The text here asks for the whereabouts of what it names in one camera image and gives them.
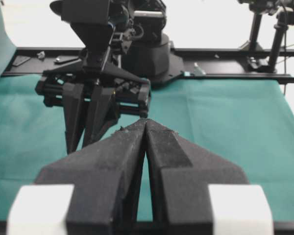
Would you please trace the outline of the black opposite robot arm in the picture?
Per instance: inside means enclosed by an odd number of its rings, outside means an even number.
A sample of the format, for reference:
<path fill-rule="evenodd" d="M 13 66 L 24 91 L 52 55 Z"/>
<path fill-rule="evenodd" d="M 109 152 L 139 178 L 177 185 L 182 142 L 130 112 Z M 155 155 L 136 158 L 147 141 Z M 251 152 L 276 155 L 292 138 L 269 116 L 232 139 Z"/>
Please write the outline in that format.
<path fill-rule="evenodd" d="M 136 41 L 167 47 L 161 1 L 56 0 L 52 11 L 85 44 L 76 62 L 45 70 L 36 93 L 64 109 L 67 156 L 42 168 L 37 185 L 67 196 L 67 235 L 113 235 L 132 229 L 144 158 L 151 158 L 152 212 L 171 223 L 174 185 L 187 195 L 177 223 L 212 232 L 209 185 L 247 185 L 240 167 L 147 119 L 150 82 L 116 61 Z"/>

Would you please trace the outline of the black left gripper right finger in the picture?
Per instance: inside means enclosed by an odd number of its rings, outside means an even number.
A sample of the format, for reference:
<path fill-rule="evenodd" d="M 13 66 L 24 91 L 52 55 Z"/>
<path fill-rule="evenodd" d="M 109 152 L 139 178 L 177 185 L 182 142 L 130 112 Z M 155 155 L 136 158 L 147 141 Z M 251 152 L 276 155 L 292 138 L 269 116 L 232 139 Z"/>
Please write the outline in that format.
<path fill-rule="evenodd" d="M 146 138 L 153 219 L 168 235 L 211 235 L 208 184 L 248 184 L 244 171 L 151 119 Z"/>

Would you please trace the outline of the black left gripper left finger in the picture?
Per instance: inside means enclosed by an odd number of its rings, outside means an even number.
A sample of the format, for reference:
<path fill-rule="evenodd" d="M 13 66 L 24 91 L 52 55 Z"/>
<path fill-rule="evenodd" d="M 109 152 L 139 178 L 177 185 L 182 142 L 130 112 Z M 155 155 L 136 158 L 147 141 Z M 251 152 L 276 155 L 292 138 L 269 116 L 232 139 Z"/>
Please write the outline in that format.
<path fill-rule="evenodd" d="M 114 235 L 136 222 L 145 157 L 140 119 L 110 137 L 44 166 L 36 184 L 73 184 L 70 235 Z"/>

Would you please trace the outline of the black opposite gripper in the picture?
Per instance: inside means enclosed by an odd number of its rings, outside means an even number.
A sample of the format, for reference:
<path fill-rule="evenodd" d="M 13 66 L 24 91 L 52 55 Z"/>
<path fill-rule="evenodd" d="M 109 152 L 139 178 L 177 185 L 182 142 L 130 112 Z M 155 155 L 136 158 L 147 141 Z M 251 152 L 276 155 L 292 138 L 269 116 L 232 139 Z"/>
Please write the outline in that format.
<path fill-rule="evenodd" d="M 121 56 L 139 35 L 133 21 L 115 24 L 71 23 L 83 41 L 76 59 L 45 70 L 35 91 L 46 106 L 63 106 L 67 153 L 75 152 L 84 129 L 84 98 L 91 98 L 83 147 L 101 139 L 120 112 L 148 116 L 151 85 L 121 66 Z"/>

